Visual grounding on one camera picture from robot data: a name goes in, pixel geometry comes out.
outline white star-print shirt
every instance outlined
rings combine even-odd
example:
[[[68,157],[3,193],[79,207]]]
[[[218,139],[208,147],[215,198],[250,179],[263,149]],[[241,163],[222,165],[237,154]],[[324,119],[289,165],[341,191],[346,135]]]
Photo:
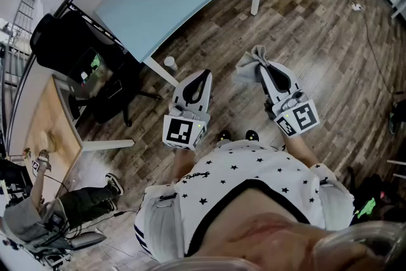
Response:
[[[329,187],[330,193],[320,191],[320,183],[323,188]],[[258,142],[239,140],[216,147],[174,188],[169,185],[154,186],[150,190],[147,188],[145,193],[147,197],[152,192],[155,192],[156,197],[170,197],[174,190],[174,196],[179,202],[184,254],[191,256],[199,250],[211,222],[228,203],[248,188],[262,191],[288,210],[298,222],[326,228],[329,220],[336,219],[339,222],[335,225],[329,221],[329,230],[347,227],[352,219],[352,199],[349,192],[337,183],[334,173],[324,164],[309,169],[286,152]],[[145,218],[148,209],[146,201],[148,199],[141,205],[134,225],[138,240],[149,253],[151,244],[144,236],[145,229],[150,229],[147,232],[157,232],[154,236],[158,242],[162,242],[159,239],[162,229],[173,227],[164,221],[159,222],[159,225],[145,227],[149,224]]]

